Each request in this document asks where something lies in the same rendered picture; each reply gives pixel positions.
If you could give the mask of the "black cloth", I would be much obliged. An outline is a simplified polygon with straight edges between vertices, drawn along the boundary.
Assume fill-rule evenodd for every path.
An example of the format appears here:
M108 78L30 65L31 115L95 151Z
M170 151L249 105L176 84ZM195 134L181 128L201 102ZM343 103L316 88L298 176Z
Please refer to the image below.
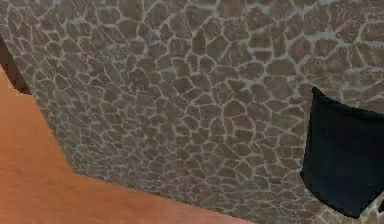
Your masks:
M384 114L314 87L300 176L324 205L359 218L384 192Z

